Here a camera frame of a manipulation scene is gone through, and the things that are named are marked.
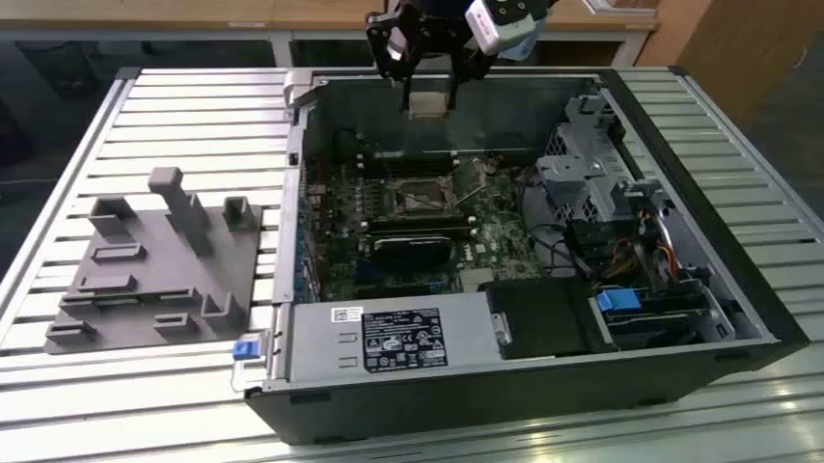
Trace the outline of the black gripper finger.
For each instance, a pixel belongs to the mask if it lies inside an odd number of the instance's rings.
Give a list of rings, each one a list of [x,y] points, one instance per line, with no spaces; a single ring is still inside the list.
[[[400,111],[410,110],[412,74],[423,55],[420,12],[370,14],[366,37],[378,74],[402,84]]]
[[[470,49],[464,44],[472,38],[472,32],[463,19],[451,19],[447,27],[447,51],[450,56],[450,78],[447,91],[447,109],[455,109],[458,87],[484,78],[495,61],[495,55],[486,55],[478,48]]]

